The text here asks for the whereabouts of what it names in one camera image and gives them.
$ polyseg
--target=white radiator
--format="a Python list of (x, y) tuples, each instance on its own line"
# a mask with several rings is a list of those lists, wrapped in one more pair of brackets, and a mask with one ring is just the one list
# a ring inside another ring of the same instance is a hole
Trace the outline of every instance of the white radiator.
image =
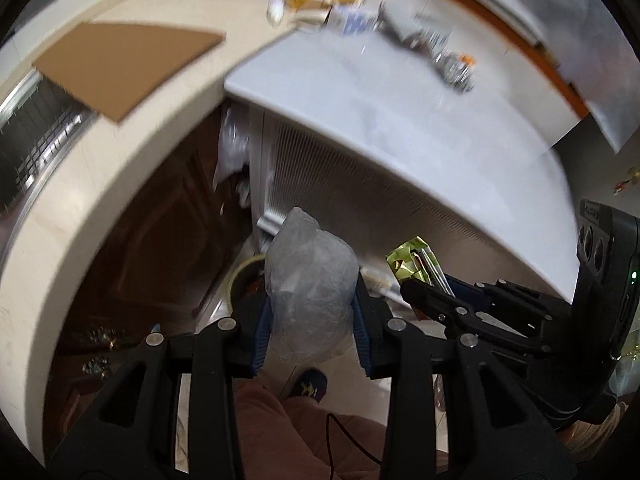
[(465, 219), (388, 171), (283, 118), (253, 109), (251, 195), (263, 248), (294, 206), (345, 240), (362, 264), (385, 273), (384, 256), (422, 237), (447, 274), (468, 283), (499, 278), (552, 289)]

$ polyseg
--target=cabinet door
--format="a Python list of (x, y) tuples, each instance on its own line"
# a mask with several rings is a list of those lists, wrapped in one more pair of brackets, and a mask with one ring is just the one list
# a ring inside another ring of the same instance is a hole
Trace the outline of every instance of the cabinet door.
[(158, 324), (169, 336), (194, 330), (207, 293), (250, 235), (250, 212), (235, 193), (238, 177), (212, 191), (219, 131), (216, 110), (149, 178), (97, 253), (52, 362), (46, 456), (117, 366), (116, 354)]

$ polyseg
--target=white wall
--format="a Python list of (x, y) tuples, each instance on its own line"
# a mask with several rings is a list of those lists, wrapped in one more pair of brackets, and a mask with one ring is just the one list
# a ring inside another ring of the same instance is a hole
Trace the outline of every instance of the white wall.
[(640, 184), (613, 195), (614, 186), (628, 178), (626, 172), (640, 166), (640, 130), (616, 155), (589, 116), (555, 148), (564, 165), (576, 210), (580, 200), (588, 198), (640, 217)]

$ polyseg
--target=plastic bag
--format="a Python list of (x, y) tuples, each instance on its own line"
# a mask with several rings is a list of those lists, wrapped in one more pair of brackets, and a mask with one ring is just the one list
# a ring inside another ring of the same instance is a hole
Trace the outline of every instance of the plastic bag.
[(220, 126), (213, 189), (230, 175), (242, 171), (245, 164), (249, 164), (249, 107), (233, 103)]
[(270, 345), (282, 359), (321, 363), (351, 346), (358, 261), (344, 241), (295, 207), (267, 251), (264, 273)]

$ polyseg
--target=brown cardboard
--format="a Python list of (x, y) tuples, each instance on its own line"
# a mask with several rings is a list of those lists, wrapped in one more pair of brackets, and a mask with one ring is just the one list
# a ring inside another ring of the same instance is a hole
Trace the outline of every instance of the brown cardboard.
[(34, 63), (89, 108), (119, 122), (157, 86), (224, 41), (217, 32), (81, 23)]

